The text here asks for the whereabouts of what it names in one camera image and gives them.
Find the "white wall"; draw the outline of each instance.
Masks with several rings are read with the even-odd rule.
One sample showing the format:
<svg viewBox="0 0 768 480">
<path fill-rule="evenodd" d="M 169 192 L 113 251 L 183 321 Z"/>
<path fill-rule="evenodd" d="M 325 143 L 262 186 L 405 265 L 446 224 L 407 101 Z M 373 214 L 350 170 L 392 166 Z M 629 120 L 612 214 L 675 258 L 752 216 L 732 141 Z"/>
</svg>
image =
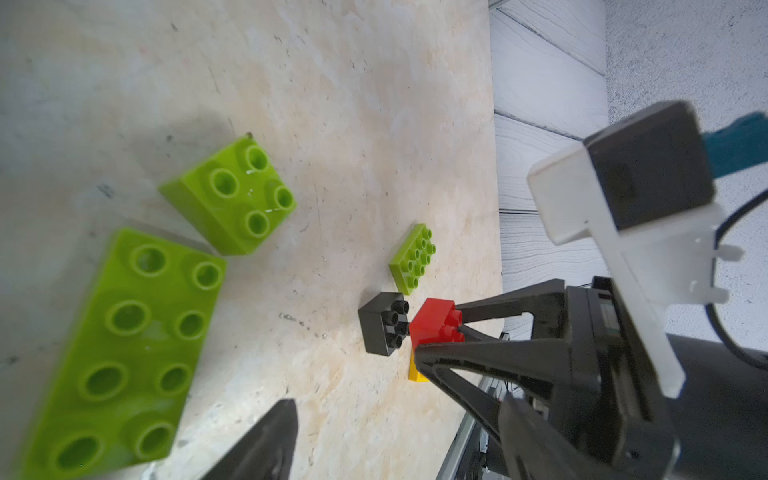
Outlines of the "white wall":
<svg viewBox="0 0 768 480">
<path fill-rule="evenodd" d="M 714 130 L 751 111 L 768 111 L 768 2 L 606 0 L 607 92 L 611 122 L 659 100 L 693 102 Z M 717 181 L 728 213 L 768 187 L 768 164 Z M 768 349 L 768 205 L 734 227 L 740 263 L 719 265 L 731 290 L 720 316 L 745 346 Z M 670 309 L 667 330 L 716 339 L 703 309 Z"/>
</svg>

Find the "wooden surface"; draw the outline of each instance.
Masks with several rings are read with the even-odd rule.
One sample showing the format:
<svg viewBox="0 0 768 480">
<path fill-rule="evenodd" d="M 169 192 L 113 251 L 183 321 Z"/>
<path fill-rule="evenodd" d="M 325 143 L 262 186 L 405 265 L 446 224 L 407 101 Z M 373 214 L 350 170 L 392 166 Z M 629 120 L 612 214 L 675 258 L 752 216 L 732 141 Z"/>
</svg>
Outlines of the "wooden surface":
<svg viewBox="0 0 768 480">
<path fill-rule="evenodd" d="M 603 0 L 517 0 L 499 10 L 605 76 Z"/>
<path fill-rule="evenodd" d="M 607 124 L 605 78 L 503 12 L 491 12 L 498 113 L 570 137 Z"/>
<path fill-rule="evenodd" d="M 107 478 L 199 478 L 282 397 L 292 478 L 433 477 L 463 411 L 356 310 L 416 222 L 412 311 L 501 292 L 486 5 L 14 0 L 0 28 L 0 476 L 112 225 L 202 240 L 156 187 L 252 131 L 299 206 L 230 258 L 170 457 Z"/>
<path fill-rule="evenodd" d="M 605 10 L 599 0 L 521 0 L 491 16 L 504 290 L 606 275 L 592 239 L 556 247 L 535 213 L 531 166 L 607 125 Z M 531 318 L 508 319 L 512 339 Z"/>
<path fill-rule="evenodd" d="M 555 247 L 538 215 L 501 214 L 504 290 L 562 278 L 567 285 L 590 283 L 607 267 L 591 238 Z"/>
<path fill-rule="evenodd" d="M 495 115 L 498 207 L 536 211 L 526 177 L 538 161 L 576 142 L 520 121 Z"/>
</svg>

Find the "black lego brick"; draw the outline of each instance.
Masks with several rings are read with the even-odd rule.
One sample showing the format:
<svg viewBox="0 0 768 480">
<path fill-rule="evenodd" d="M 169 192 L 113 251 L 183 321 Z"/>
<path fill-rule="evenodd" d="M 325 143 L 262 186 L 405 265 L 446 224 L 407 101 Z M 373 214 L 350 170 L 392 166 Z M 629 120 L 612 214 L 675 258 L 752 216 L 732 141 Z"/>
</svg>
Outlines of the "black lego brick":
<svg viewBox="0 0 768 480">
<path fill-rule="evenodd" d="M 584 139 L 618 230 L 709 204 L 714 182 L 693 107 L 663 101 Z"/>
<path fill-rule="evenodd" d="M 408 302 L 402 293 L 381 292 L 357 310 L 368 353 L 390 356 L 408 335 Z"/>
</svg>

